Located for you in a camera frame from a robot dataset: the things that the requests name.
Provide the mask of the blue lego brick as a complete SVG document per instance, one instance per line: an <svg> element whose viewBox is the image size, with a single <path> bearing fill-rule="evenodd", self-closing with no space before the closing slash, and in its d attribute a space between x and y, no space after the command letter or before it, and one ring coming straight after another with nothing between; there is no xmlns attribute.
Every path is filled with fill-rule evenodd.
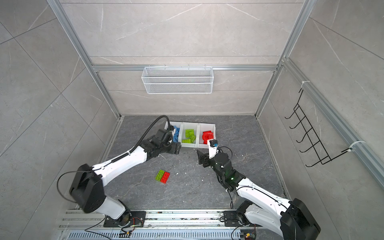
<svg viewBox="0 0 384 240"><path fill-rule="evenodd" d="M174 126L173 130L173 142L177 143L179 140L179 133L180 133L180 128Z"/></svg>

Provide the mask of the green lego brick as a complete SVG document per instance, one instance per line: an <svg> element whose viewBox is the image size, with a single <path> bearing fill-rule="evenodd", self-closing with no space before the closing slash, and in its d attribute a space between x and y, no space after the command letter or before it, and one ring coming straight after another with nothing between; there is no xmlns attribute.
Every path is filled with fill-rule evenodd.
<svg viewBox="0 0 384 240"><path fill-rule="evenodd" d="M191 139L184 139L184 140L182 140L182 143L192 144L193 141Z"/></svg>
<svg viewBox="0 0 384 240"><path fill-rule="evenodd" d="M191 142L191 144L194 144L196 142L196 136L195 135L190 136L190 142Z"/></svg>
<svg viewBox="0 0 384 240"><path fill-rule="evenodd" d="M194 129L187 129L187 130L185 130L185 134L186 135L190 135L190 134L194 135L195 134L195 130Z"/></svg>
<svg viewBox="0 0 384 240"><path fill-rule="evenodd" d="M155 177L156 181L159 181L159 182L160 182L161 179L163 178L164 173L165 173L164 170L159 170L158 173L157 173L157 175L156 175L156 177Z"/></svg>

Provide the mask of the white three-compartment bin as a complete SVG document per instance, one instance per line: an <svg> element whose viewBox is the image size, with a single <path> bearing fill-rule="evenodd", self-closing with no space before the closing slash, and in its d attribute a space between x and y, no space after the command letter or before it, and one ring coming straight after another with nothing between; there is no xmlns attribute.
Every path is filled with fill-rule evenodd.
<svg viewBox="0 0 384 240"><path fill-rule="evenodd" d="M180 128L179 140L183 148L199 148L199 149L208 149L209 145L203 144L202 135L205 131L212 131L214 133L214 139L216 138L216 125L215 124L207 124L207 123L189 123L189 122L170 122L170 124L174 127ZM186 144L182 143L182 140L187 139L185 137L185 130L194 129L196 142L194 144Z"/></svg>

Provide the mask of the red lego brick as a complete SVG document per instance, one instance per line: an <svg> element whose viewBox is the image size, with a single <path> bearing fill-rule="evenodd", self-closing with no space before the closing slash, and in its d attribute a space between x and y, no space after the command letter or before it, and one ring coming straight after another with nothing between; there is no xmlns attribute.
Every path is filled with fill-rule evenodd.
<svg viewBox="0 0 384 240"><path fill-rule="evenodd" d="M168 179L169 179L169 177L170 177L170 173L168 173L168 172L164 172L164 174L163 174L163 176L162 176L160 182L163 183L163 184L166 184L167 181L168 181Z"/></svg>

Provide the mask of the red arch lego piece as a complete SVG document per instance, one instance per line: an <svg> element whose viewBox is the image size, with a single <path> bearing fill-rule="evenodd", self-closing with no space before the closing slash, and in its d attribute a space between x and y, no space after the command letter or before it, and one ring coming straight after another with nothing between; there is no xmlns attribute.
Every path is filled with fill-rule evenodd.
<svg viewBox="0 0 384 240"><path fill-rule="evenodd" d="M205 131L202 135L203 144L207 145L209 140L214 139L214 133L212 131Z"/></svg>

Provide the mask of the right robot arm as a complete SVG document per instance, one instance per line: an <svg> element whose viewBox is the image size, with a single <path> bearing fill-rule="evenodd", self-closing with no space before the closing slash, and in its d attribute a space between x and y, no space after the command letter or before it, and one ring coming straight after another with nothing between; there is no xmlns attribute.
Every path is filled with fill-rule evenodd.
<svg viewBox="0 0 384 240"><path fill-rule="evenodd" d="M232 167L227 154L197 151L199 164L211 168L228 192L245 199L237 208L237 218L245 226L258 225L285 240L315 240L321 227L304 202L288 200L261 188Z"/></svg>

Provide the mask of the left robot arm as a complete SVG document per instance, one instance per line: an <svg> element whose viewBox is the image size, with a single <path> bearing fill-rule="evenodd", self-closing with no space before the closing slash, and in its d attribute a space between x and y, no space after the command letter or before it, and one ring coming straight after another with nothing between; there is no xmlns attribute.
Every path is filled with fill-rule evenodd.
<svg viewBox="0 0 384 240"><path fill-rule="evenodd" d="M152 138L143 139L131 150L101 164L84 164L76 172L69 194L84 213L97 212L126 224L130 210L119 200L105 194L104 187L127 170L168 153L177 155L181 143L174 142L171 131L160 129Z"/></svg>

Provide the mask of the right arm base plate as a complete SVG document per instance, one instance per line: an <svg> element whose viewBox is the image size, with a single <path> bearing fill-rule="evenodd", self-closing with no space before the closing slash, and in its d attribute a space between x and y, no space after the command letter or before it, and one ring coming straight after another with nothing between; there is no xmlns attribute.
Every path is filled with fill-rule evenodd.
<svg viewBox="0 0 384 240"><path fill-rule="evenodd" d="M226 227L261 227L261 225L252 224L244 213L238 211L223 211L219 221L224 223Z"/></svg>

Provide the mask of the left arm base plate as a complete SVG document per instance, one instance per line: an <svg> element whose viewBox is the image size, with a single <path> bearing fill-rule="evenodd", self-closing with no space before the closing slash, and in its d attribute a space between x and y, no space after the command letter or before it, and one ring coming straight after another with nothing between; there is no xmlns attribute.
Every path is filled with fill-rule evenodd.
<svg viewBox="0 0 384 240"><path fill-rule="evenodd" d="M144 225L146 215L146 211L131 211L129 214L124 214L117 220L112 219L110 216L106 216L103 226L105 228L140 227Z"/></svg>

